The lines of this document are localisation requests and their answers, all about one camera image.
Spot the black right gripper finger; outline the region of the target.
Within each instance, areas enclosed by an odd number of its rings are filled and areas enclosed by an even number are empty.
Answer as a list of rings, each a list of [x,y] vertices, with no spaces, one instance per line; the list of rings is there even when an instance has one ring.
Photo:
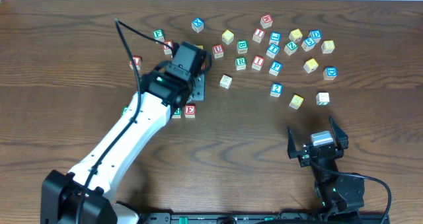
[[[292,132],[290,127],[288,127],[288,146],[287,146],[287,153],[290,159],[294,159],[297,156],[297,149],[293,140]]]
[[[347,149],[349,146],[348,135],[337,125],[332,116],[329,116],[329,121],[337,146],[340,149]]]

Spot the red E block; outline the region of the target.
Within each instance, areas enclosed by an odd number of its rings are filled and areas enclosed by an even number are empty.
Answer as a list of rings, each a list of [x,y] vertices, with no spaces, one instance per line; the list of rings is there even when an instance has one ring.
[[[186,118],[194,118],[196,116],[196,105],[188,104],[184,108],[184,115]]]

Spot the green N block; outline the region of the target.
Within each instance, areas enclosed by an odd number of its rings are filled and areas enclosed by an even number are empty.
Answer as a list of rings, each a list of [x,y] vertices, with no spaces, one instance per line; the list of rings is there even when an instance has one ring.
[[[176,108],[174,113],[173,113],[172,118],[181,118],[181,113],[182,113],[181,108]]]

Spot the green R block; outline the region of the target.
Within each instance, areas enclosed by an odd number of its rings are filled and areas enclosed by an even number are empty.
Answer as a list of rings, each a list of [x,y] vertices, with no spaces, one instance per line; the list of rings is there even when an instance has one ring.
[[[236,57],[235,66],[237,71],[246,69],[247,59],[245,57]]]

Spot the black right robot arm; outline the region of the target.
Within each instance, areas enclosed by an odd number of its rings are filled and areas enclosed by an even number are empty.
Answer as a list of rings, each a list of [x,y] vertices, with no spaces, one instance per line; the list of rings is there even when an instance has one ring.
[[[336,160],[348,148],[348,136],[329,118],[331,131],[311,135],[311,142],[296,149],[291,130],[288,130],[287,153],[290,159],[298,159],[301,167],[310,166],[315,177],[315,191],[323,201],[321,216],[351,213],[364,207],[364,179],[341,175]]]

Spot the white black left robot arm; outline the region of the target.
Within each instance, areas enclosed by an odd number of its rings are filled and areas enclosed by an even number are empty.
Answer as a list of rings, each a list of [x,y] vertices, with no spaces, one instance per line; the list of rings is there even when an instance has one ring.
[[[204,99],[205,75],[190,86],[153,70],[142,82],[127,110],[101,142],[67,174],[53,170],[42,183],[41,223],[138,223],[138,212],[115,201],[126,171],[147,142],[163,128],[177,108]],[[173,91],[186,97],[182,104],[167,102]]]

